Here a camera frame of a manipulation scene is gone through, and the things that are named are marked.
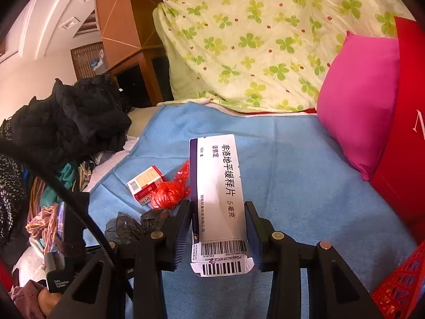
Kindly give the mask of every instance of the pink pillow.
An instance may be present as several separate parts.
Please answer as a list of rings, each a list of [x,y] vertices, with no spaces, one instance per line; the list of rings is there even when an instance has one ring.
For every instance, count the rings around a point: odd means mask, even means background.
[[[365,181],[372,178],[388,140],[399,75],[398,39],[347,32],[319,93],[320,122]]]

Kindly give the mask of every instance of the teal cloth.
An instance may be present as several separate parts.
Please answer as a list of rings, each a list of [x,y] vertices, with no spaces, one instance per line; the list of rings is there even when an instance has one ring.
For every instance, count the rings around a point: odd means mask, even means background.
[[[60,172],[59,181],[61,181],[67,189],[70,189],[74,183],[76,173],[74,167],[70,163],[67,163]],[[53,203],[60,201],[56,192],[51,187],[47,186],[40,198],[40,208],[51,206]]]

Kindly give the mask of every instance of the blue blanket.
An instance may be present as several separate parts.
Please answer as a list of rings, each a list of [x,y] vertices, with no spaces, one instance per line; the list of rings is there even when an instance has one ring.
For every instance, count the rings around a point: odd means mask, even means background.
[[[244,199],[260,217],[296,241],[330,241],[368,290],[373,290],[416,244],[380,195],[363,182],[316,116],[234,117],[188,103],[165,106],[139,142],[91,195],[89,213],[105,230],[119,211],[135,218],[127,181],[151,165],[168,179],[189,157],[189,139],[234,134]],[[96,241],[86,231],[88,245]],[[266,317],[271,273],[200,278],[190,268],[188,240],[176,272],[164,272],[170,319]],[[302,274],[303,318],[308,318],[307,276]]]

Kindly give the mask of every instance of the metal screw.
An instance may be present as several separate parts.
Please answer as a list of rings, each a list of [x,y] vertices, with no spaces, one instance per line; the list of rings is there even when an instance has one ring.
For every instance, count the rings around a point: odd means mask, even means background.
[[[328,241],[320,241],[319,246],[323,249],[330,249],[332,247],[332,244]]]
[[[154,239],[162,238],[162,236],[164,236],[164,233],[162,231],[160,231],[160,230],[153,231],[150,234],[150,237],[151,238],[154,238]]]
[[[285,234],[283,234],[281,231],[275,231],[271,234],[271,237],[275,240],[282,240],[285,237]]]

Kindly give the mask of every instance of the barcode number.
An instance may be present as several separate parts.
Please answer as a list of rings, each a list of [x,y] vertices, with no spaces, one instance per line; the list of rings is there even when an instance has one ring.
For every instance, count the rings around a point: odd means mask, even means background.
[[[201,244],[201,255],[225,254],[246,252],[247,245],[243,240],[203,242]]]
[[[136,190],[140,189],[140,186],[139,186],[139,184],[136,181],[131,181],[130,182],[130,186],[133,189],[133,191],[136,191]]]
[[[223,262],[215,264],[203,264],[203,275],[226,275],[239,274],[241,270],[241,262]]]

